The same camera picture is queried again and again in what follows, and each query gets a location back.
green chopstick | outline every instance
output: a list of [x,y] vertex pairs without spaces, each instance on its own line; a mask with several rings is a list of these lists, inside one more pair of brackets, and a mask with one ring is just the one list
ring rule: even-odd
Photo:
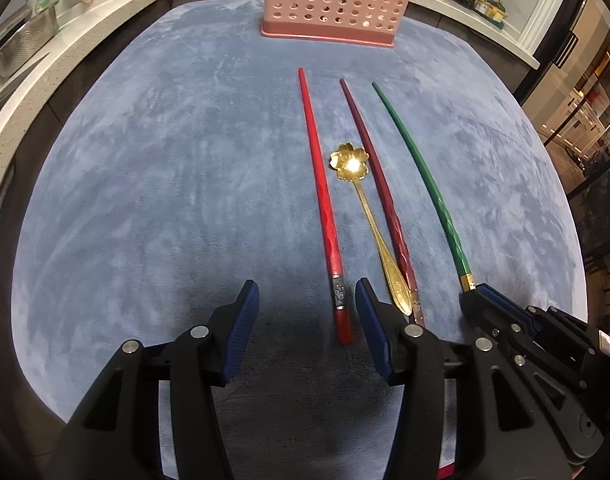
[[405,124],[400,120],[399,115],[394,110],[393,106],[387,100],[387,97],[383,93],[383,91],[379,88],[376,83],[371,84],[376,90],[376,93],[383,101],[383,104],[387,108],[394,124],[398,128],[400,135],[403,137],[405,144],[409,152],[416,163],[416,167],[418,168],[418,172],[421,174],[423,178],[423,182],[427,187],[427,191],[429,196],[432,198],[432,203],[434,203],[434,208],[436,209],[436,213],[438,214],[438,218],[441,221],[441,225],[443,226],[443,231],[445,231],[445,236],[447,237],[447,242],[450,246],[451,257],[453,257],[454,265],[456,266],[456,270],[459,274],[459,279],[461,281],[461,286],[463,287],[463,291],[467,292],[468,290],[472,290],[476,288],[476,283],[474,282],[474,278],[472,277],[472,272],[470,271],[470,264],[467,261],[465,253],[463,253],[463,247],[461,246],[461,239],[459,238],[456,229],[454,228],[454,224],[451,221],[451,216],[447,207],[445,207],[445,202],[443,202],[443,197],[441,196],[441,192],[438,190],[438,186],[434,181],[434,177],[430,173],[425,161],[423,160],[423,156],[418,151],[416,144],[412,140]]

stainless steel basket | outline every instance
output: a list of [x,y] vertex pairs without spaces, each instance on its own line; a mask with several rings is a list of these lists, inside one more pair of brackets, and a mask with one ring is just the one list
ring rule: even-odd
[[53,2],[43,12],[19,28],[0,48],[0,75],[8,78],[27,63],[48,41],[56,35],[56,4]]

glass door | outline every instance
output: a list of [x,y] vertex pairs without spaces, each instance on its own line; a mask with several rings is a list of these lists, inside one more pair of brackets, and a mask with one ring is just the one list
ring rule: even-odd
[[568,41],[524,111],[543,139],[588,160],[610,127],[610,11],[585,0]]

gold band on chopstick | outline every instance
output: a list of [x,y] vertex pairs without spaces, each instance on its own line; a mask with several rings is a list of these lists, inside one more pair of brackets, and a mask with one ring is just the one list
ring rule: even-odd
[[425,318],[423,317],[423,308],[421,307],[421,298],[418,295],[418,289],[410,290],[409,292],[412,304],[412,316],[417,325],[425,326]]
[[463,287],[463,292],[474,290],[476,288],[474,277],[471,274],[467,273],[464,276],[460,276],[460,280],[461,286]]

white countertop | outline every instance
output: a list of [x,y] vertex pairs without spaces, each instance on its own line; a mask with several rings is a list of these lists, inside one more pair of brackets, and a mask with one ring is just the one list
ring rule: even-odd
[[[94,0],[93,4],[79,4],[58,17],[58,34],[18,71],[21,73],[40,60],[0,111],[0,185],[22,137],[60,83],[111,32],[155,1]],[[410,1],[463,23],[531,67],[538,67],[538,62],[515,40],[473,11],[451,0]],[[0,92],[13,79],[0,77]]]
[[504,49],[514,54],[517,58],[525,61],[531,68],[538,68],[540,63],[521,47],[518,42],[504,30],[501,30],[476,12],[461,6],[453,0],[410,0],[413,4],[435,10],[448,18],[463,23],[466,27],[482,34],[494,43],[498,43]]

